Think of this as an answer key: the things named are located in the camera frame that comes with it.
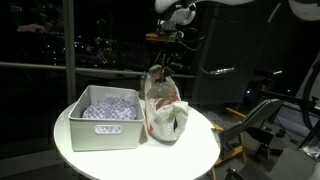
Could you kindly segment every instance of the metal railing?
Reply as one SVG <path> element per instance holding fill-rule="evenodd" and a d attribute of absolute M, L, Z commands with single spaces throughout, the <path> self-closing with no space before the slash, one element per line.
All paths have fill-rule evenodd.
<path fill-rule="evenodd" d="M 66 70 L 65 66 L 44 65 L 44 64 L 27 64 L 27 63 L 10 63 L 0 62 L 0 67 L 23 68 L 23 69 L 48 69 L 48 70 Z M 111 69 L 92 69 L 92 68 L 75 68 L 76 73 L 99 73 L 99 74 L 122 74 L 122 75 L 141 75 L 139 71 L 121 71 Z M 193 75 L 173 74 L 172 77 L 194 79 Z"/>

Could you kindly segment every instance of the floor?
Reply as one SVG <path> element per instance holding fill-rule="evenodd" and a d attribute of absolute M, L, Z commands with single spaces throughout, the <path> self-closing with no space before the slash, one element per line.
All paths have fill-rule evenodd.
<path fill-rule="evenodd" d="M 208 119 L 212 118 L 210 111 L 199 110 Z M 266 127 L 272 128 L 272 132 L 277 131 L 277 127 L 266 123 Z M 243 163 L 241 158 L 232 159 L 216 168 L 217 180 L 225 179 L 226 170 L 230 167 L 240 172 L 246 180 L 250 179 L 306 179 L 312 173 L 315 164 L 311 158 L 302 154 L 297 145 L 290 142 L 294 138 L 301 141 L 301 138 L 290 134 L 282 138 L 287 149 L 279 155 L 271 155 L 267 160 L 264 153 L 255 155 L 259 143 L 244 133 L 245 149 L 247 153 L 247 163 Z M 46 150 L 38 153 L 17 156 L 0 160 L 0 179 L 2 180 L 86 180 L 87 178 L 75 172 L 61 159 L 56 149 Z M 211 173 L 206 173 L 199 180 L 211 179 Z"/>

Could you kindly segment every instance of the glass window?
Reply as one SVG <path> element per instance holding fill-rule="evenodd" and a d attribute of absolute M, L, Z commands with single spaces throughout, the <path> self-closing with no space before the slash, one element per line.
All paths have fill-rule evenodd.
<path fill-rule="evenodd" d="M 62 1 L 3 0 L 1 61 L 64 65 Z"/>
<path fill-rule="evenodd" d="M 67 88 L 62 1 L 2 0 L 0 8 L 4 159 L 55 148 L 53 127 L 67 107 Z"/>
<path fill-rule="evenodd" d="M 191 93 L 184 92 L 186 85 L 194 81 L 192 65 L 196 51 L 190 48 L 199 48 L 197 39 L 202 33 L 206 8 L 200 8 L 192 24 L 184 27 L 186 40 L 194 41 L 182 45 L 146 40 L 148 33 L 157 30 L 154 1 L 126 1 L 125 4 L 113 0 L 92 1 L 90 6 L 85 1 L 74 2 L 76 66 L 93 70 L 90 73 L 77 70 L 77 96 L 89 84 L 140 90 L 141 73 L 154 64 L 161 64 L 172 69 L 175 75 L 182 75 L 174 79 L 178 86 L 182 85 L 181 96 L 191 99 Z M 116 72 L 107 74 L 107 70 Z"/>

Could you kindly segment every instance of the white wall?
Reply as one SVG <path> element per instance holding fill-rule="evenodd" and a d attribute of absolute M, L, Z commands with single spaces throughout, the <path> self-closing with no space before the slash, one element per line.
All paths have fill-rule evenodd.
<path fill-rule="evenodd" d="M 319 52 L 316 60 L 314 61 L 314 63 L 319 60 L 320 60 L 320 52 Z M 304 81 L 303 81 L 303 83 L 302 83 L 302 85 L 296 95 L 297 98 L 302 98 L 303 88 L 304 88 L 305 84 L 307 83 L 307 80 L 308 80 L 311 72 L 312 72 L 312 69 L 310 69 L 309 73 L 307 74 L 306 78 L 304 79 Z M 320 99 L 320 75 L 318 75 L 318 78 L 316 79 L 315 83 L 313 84 L 313 87 L 312 87 L 312 90 L 310 93 L 310 97 L 312 97 L 312 96 L 315 96 Z M 317 107 L 320 108 L 320 100 L 317 103 Z"/>

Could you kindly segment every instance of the cable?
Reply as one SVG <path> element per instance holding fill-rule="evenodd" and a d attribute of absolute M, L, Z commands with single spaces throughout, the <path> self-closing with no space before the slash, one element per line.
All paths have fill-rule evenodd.
<path fill-rule="evenodd" d="M 211 73 L 209 71 L 204 70 L 200 65 L 199 65 L 199 67 L 202 70 L 202 72 L 204 72 L 205 74 L 211 75 Z"/>
<path fill-rule="evenodd" d="M 202 36 L 202 37 L 200 37 L 200 38 L 198 38 L 198 39 L 182 39 L 182 40 L 180 40 L 180 41 L 182 41 L 182 42 L 196 42 L 196 41 L 201 41 L 201 40 L 203 40 L 204 38 L 206 38 L 206 36 Z"/>
<path fill-rule="evenodd" d="M 313 71 L 312 71 L 311 75 L 309 76 L 307 83 L 306 83 L 304 90 L 303 90 L 302 99 L 305 102 L 309 101 L 311 89 L 312 89 L 314 82 L 316 81 L 319 73 L 320 73 L 320 61 L 317 61 L 313 65 Z M 309 108 L 310 107 L 309 108 L 305 107 L 305 105 L 301 105 L 300 107 L 302 110 L 303 121 L 304 121 L 305 125 L 307 126 L 307 128 L 311 131 L 313 129 L 313 126 L 312 126 L 312 124 L 310 122 L 310 118 L 309 118 Z"/>
<path fill-rule="evenodd" d="M 275 112 L 275 108 L 274 108 L 273 104 L 271 105 L 271 107 L 272 107 L 272 111 Z M 280 120 L 279 120 L 279 118 L 278 118 L 278 116 L 277 116 L 276 114 L 275 114 L 275 118 L 277 119 L 277 121 L 278 121 L 278 123 L 279 123 L 279 125 L 280 125 L 280 128 L 283 129 L 284 132 L 286 133 L 286 135 L 290 138 L 290 141 L 293 140 L 293 138 L 287 133 L 286 129 L 282 126 L 282 124 L 281 124 L 281 122 L 280 122 Z"/>
<path fill-rule="evenodd" d="M 184 47 L 186 47 L 186 48 L 189 49 L 190 51 L 197 51 L 197 50 L 199 50 L 199 49 L 201 48 L 201 44 L 200 44 L 196 49 L 194 49 L 194 48 L 191 48 L 191 47 L 187 46 L 187 45 L 186 45 L 185 43 L 183 43 L 182 41 L 177 41 L 177 43 L 182 44 Z"/>
<path fill-rule="evenodd" d="M 262 40 L 263 36 L 265 35 L 265 33 L 267 32 L 268 33 L 268 30 L 269 30 L 269 27 L 270 27 L 270 24 L 271 24 L 271 20 L 273 19 L 275 13 L 278 11 L 278 9 L 280 8 L 281 6 L 281 3 L 277 4 L 277 6 L 273 9 L 267 23 L 264 25 L 261 33 L 259 34 L 258 36 L 258 39 L 255 41 L 254 45 L 250 48 L 250 50 L 248 51 L 248 54 L 244 57 L 244 59 L 239 63 L 239 66 L 241 66 L 245 61 L 247 61 L 247 59 L 250 57 L 250 55 L 252 54 L 252 52 L 254 51 L 254 49 L 256 47 L 258 47 L 258 44 L 260 43 L 260 41 Z"/>
<path fill-rule="evenodd" d="M 179 28 L 179 29 L 180 29 L 181 31 L 199 32 L 198 29 L 192 28 L 192 27 L 188 27 L 188 28 L 183 28 L 183 27 L 181 27 L 181 28 Z"/>

